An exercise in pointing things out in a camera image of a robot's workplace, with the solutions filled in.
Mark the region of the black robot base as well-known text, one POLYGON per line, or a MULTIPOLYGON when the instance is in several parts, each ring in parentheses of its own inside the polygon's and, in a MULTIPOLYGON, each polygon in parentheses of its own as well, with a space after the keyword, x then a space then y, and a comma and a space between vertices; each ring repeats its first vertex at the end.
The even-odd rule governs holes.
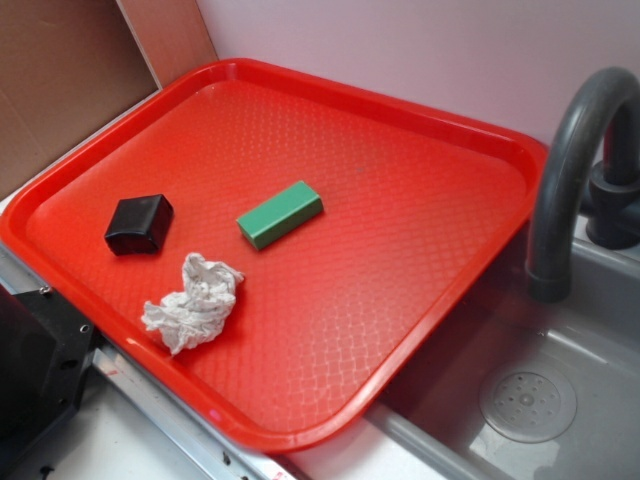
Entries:
POLYGON ((1 464, 79 409, 98 331, 57 292, 1 290, 1 464))

